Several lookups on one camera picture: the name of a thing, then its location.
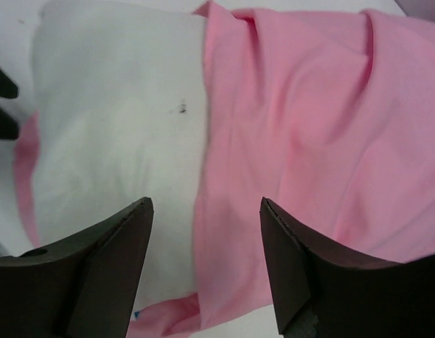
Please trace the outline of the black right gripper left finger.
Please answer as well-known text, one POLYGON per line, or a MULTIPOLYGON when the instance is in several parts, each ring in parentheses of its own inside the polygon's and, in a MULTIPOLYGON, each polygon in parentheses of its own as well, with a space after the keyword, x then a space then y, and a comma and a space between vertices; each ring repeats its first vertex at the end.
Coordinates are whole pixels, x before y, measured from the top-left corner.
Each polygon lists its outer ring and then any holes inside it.
POLYGON ((0 337, 125 337, 153 224, 135 201, 22 256, 0 258, 0 337))

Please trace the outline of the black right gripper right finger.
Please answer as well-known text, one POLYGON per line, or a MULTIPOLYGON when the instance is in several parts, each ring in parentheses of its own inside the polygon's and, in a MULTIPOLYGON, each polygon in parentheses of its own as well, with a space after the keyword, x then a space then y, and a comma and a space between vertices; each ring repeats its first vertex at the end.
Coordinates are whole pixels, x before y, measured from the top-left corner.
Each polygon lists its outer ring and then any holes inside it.
POLYGON ((270 199, 260 224, 284 337, 435 337, 435 254, 407 263, 350 249, 270 199))

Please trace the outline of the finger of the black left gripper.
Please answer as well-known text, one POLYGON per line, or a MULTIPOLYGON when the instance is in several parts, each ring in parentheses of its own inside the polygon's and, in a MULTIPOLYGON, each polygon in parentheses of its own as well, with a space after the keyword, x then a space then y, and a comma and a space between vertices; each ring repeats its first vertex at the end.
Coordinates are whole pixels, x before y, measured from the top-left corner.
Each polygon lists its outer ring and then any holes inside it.
POLYGON ((16 99, 19 96, 17 84, 0 69, 0 97, 16 99))
POLYGON ((16 140, 19 132, 18 122, 0 107, 0 140, 16 140))

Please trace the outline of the white pillow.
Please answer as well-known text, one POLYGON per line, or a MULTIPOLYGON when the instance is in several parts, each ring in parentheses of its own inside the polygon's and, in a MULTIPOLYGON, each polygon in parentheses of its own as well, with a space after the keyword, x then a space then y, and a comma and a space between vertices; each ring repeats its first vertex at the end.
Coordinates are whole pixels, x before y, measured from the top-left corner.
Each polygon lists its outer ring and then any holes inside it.
POLYGON ((144 196, 155 213, 133 310, 196 291, 193 214, 207 145, 206 19, 49 1, 34 36, 35 225, 49 244, 144 196))

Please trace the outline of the pink fabric pillowcase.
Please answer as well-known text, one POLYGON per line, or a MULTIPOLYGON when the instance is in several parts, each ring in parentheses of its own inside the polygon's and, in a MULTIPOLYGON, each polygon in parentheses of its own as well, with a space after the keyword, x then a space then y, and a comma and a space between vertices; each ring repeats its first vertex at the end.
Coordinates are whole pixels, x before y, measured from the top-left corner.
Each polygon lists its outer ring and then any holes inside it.
MULTIPOLYGON (((207 145, 193 214, 196 291, 134 312, 131 337, 190 337, 272 302, 258 210, 277 202, 379 258, 435 254, 435 23, 375 10, 228 10, 208 1, 207 145)), ((35 246, 38 105, 15 147, 35 246)))

